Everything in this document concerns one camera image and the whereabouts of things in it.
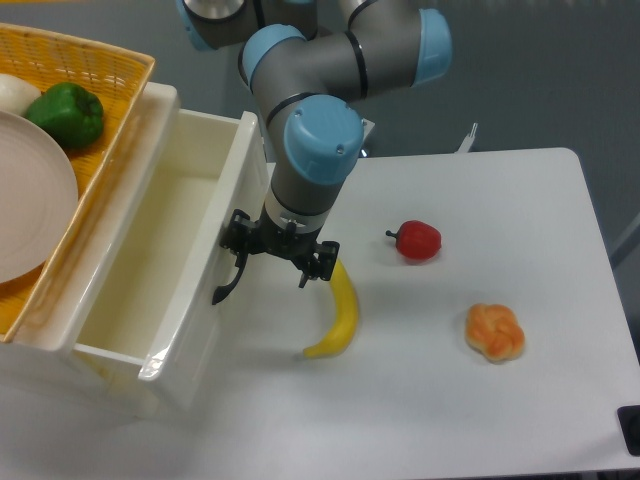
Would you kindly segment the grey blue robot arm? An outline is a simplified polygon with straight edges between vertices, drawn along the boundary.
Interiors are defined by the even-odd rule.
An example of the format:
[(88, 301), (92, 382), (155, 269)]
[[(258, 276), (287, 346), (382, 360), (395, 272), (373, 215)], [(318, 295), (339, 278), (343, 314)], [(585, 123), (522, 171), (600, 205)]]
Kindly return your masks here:
[(449, 25), (408, 1), (344, 1), (342, 32), (324, 34), (314, 1), (180, 1), (199, 49), (240, 45), (239, 72), (275, 156), (258, 218), (235, 210), (220, 244), (243, 270), (266, 253), (303, 281), (329, 280), (339, 246), (318, 236), (362, 149), (352, 103), (442, 77), (452, 61)]

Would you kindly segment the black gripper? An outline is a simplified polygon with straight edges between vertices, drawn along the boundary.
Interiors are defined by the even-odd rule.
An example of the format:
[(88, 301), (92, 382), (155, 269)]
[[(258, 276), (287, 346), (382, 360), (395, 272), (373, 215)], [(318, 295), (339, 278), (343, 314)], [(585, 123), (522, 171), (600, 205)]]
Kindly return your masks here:
[(270, 217), (253, 221), (241, 209), (235, 209), (222, 235), (220, 246), (236, 256), (235, 266), (244, 271), (250, 255), (266, 253), (293, 261), (303, 259), (299, 270), (299, 288), (309, 280), (330, 281), (338, 260), (340, 244), (317, 243), (320, 230), (302, 233), (296, 226), (281, 228)]

